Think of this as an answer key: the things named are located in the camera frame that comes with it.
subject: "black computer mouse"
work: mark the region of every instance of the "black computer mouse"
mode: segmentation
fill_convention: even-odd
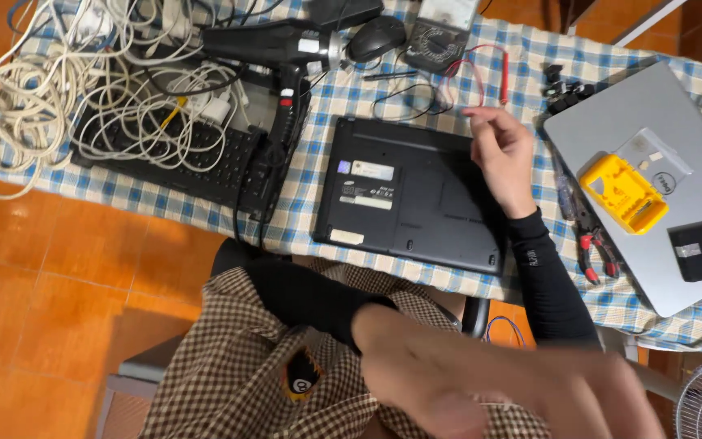
[[[368,21],[351,38],[349,59],[367,63],[405,43],[405,25],[393,16],[381,15]]]

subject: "black keyboard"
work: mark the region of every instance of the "black keyboard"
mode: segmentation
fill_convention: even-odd
[[[157,121],[163,121],[170,115],[171,110],[159,109],[151,113]],[[75,131],[77,138],[81,135],[83,126],[86,127],[81,140],[88,145],[103,125],[98,117],[89,122],[95,114],[97,110],[87,108]],[[123,124],[126,124],[131,134],[136,135],[140,130],[136,121],[126,121]],[[180,116],[176,115],[165,127],[165,132],[172,137],[178,137],[182,128],[183,122]],[[146,117],[143,121],[143,132],[154,131],[153,122]],[[126,135],[120,120],[108,124],[105,134],[115,152],[125,151],[138,142]],[[220,136],[216,128],[195,122],[192,126],[191,147],[202,148],[213,145],[219,141]],[[145,148],[150,145],[146,142],[143,144]],[[228,207],[233,207],[239,193],[238,208],[241,212],[250,213],[255,220],[264,218],[264,221],[268,221],[275,208],[288,163],[279,168],[268,165],[265,155],[266,144],[267,138],[264,132],[244,133],[229,128],[226,131],[221,159],[212,169],[204,172],[191,170],[183,164],[174,169],[164,169],[148,162],[147,159],[87,159],[78,152],[78,146],[74,144],[72,144],[72,163],[87,168],[94,165],[100,166]],[[102,139],[102,135],[97,136],[93,146],[98,150],[108,151],[108,145]],[[189,152],[185,162],[196,168],[207,168],[219,159],[220,150],[221,144],[218,144],[206,152]],[[139,146],[129,150],[131,153],[140,151]],[[177,165],[179,158],[176,155],[175,145],[160,141],[149,152],[151,157],[166,157],[170,154],[172,154],[171,158],[163,160],[161,164]]]

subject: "hair dryer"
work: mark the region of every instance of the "hair dryer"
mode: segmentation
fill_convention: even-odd
[[[212,27],[202,31],[202,42],[209,55],[263,65],[280,74],[281,100],[269,138],[273,144],[281,145],[284,153],[293,141],[299,98],[307,92],[299,89],[300,82],[306,75],[338,68],[343,52],[336,32],[326,32],[315,23],[297,19]]]

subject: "blue checkered tablecloth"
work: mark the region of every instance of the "blue checkered tablecloth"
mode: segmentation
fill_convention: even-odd
[[[220,0],[215,0],[222,7]],[[258,10],[271,2],[263,2]],[[407,24],[414,22],[418,2],[387,0],[385,14],[395,15]],[[286,0],[272,13],[259,20],[278,20],[286,17],[304,17],[299,0]],[[639,343],[651,347],[702,351],[702,300],[673,317],[659,317],[646,305],[645,297],[636,292],[628,276],[613,281],[603,277],[603,284],[590,285],[580,274],[576,260],[576,235],[572,224],[561,218],[557,205],[552,154],[538,129],[545,117],[546,102],[541,98],[544,83],[542,66],[558,63],[565,66],[563,74],[571,80],[597,83],[600,90],[634,74],[656,59],[667,59],[673,72],[696,104],[702,109],[702,64],[688,59],[657,55],[652,52],[628,50],[601,45],[581,37],[566,37],[541,30],[506,23],[501,20],[478,18],[473,26],[471,45],[494,43],[502,45],[510,54],[508,110],[536,134],[533,162],[533,195],[543,210],[547,227],[557,245],[565,267],[578,285],[595,323],[610,326],[639,336]],[[33,52],[46,50],[45,41],[34,41],[25,49]],[[498,85],[501,77],[499,54],[479,50],[470,55],[481,69],[485,80],[486,105],[498,105]],[[384,72],[395,69],[395,53],[385,55]],[[310,238],[322,182],[325,177],[332,140],[332,117],[335,115],[371,116],[371,104],[395,90],[387,82],[363,82],[362,74],[335,71],[313,90],[310,113],[297,152],[283,185],[277,211],[266,229],[265,246],[275,252],[309,254],[370,267],[423,285],[433,285],[446,291],[483,296],[516,302],[519,280],[513,258],[508,257],[502,277],[470,273],[432,264],[348,250],[331,245],[317,244]],[[452,81],[453,92],[459,95],[459,105],[478,105],[479,93],[470,67],[463,66]],[[454,111],[422,116],[410,122],[433,130],[470,135],[466,120]],[[411,111],[404,100],[392,98],[378,107],[379,114],[397,117]],[[0,172],[0,179],[24,183],[25,175]],[[112,205],[145,215],[155,215],[191,224],[224,235],[232,233],[232,211],[198,198],[183,195],[156,185],[107,170],[85,170],[70,165],[67,168],[40,175],[37,188],[73,198]],[[257,222],[241,220],[241,231],[254,241]],[[600,265],[597,252],[592,252],[593,263]]]

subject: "pliers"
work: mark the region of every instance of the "pliers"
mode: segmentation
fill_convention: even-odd
[[[603,240],[603,228],[578,196],[576,196],[576,219],[579,224],[579,266],[581,272],[592,285],[600,285],[598,274],[595,273],[590,261],[590,249],[594,244],[600,252],[600,257],[604,260],[605,273],[614,279],[619,279],[619,262],[617,262],[611,246]]]

